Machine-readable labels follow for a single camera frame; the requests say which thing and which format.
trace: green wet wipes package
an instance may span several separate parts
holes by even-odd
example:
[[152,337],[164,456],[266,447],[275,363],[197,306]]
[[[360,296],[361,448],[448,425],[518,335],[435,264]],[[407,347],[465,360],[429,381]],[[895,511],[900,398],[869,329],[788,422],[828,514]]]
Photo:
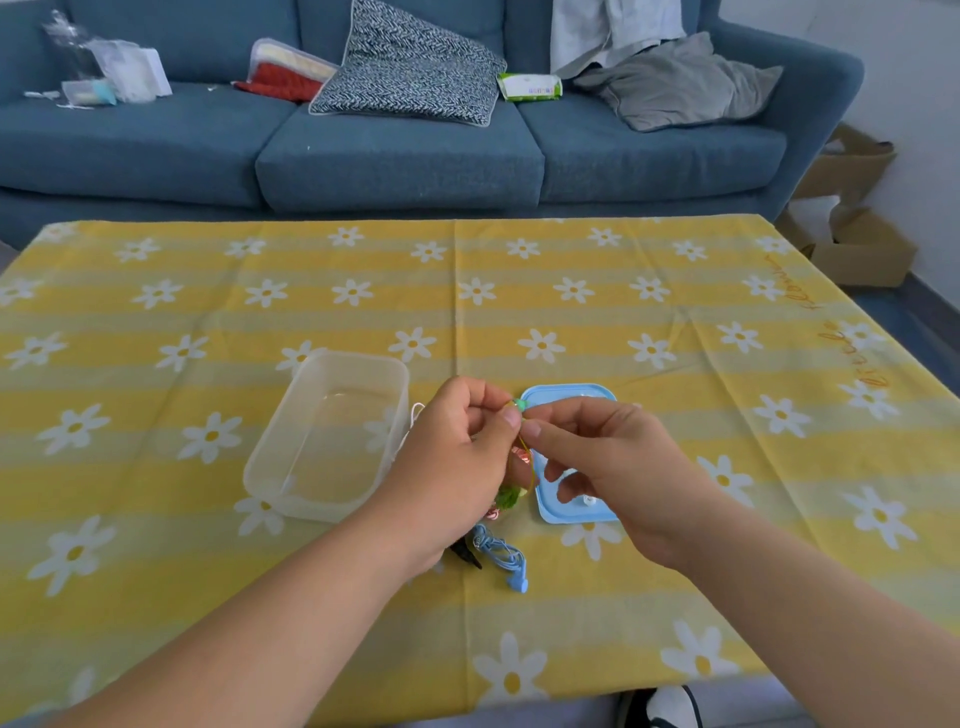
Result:
[[564,95],[559,76],[537,73],[501,73],[496,77],[507,101],[552,101]]

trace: cardboard box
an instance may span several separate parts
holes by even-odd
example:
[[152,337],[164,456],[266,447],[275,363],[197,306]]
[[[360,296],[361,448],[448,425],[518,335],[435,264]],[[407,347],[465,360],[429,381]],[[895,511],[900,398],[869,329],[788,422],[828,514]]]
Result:
[[846,206],[859,206],[876,187],[887,167],[897,157],[889,141],[876,141],[853,127],[841,124],[830,141],[843,142],[843,154],[822,153],[800,180],[794,200],[840,195]]
[[838,208],[831,219],[834,241],[816,242],[789,212],[777,220],[777,230],[838,285],[896,288],[913,265],[917,246],[893,225],[869,209]]

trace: table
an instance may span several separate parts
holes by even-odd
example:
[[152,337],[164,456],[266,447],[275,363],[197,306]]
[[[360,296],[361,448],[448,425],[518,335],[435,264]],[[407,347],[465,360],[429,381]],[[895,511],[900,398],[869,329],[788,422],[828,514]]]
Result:
[[[411,401],[454,374],[603,384],[960,631],[960,403],[760,218],[81,222],[0,279],[0,718],[99,690],[324,531],[241,484],[321,347],[401,356]],[[447,554],[312,724],[763,670],[618,524],[528,497],[493,528],[529,593]]]

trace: black and white patterned pillow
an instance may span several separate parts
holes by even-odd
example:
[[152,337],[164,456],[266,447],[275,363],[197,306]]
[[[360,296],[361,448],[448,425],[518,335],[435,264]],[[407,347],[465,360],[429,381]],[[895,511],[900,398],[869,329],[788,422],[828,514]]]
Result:
[[377,113],[490,125],[507,62],[483,43],[379,0],[353,0],[340,70],[311,114]]

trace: clear plastic container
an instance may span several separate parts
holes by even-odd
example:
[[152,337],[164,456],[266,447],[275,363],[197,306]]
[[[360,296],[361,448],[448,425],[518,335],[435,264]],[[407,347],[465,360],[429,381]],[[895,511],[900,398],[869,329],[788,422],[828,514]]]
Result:
[[409,383],[398,359],[310,354],[247,461],[247,492],[284,516],[342,521],[394,462],[410,424]]

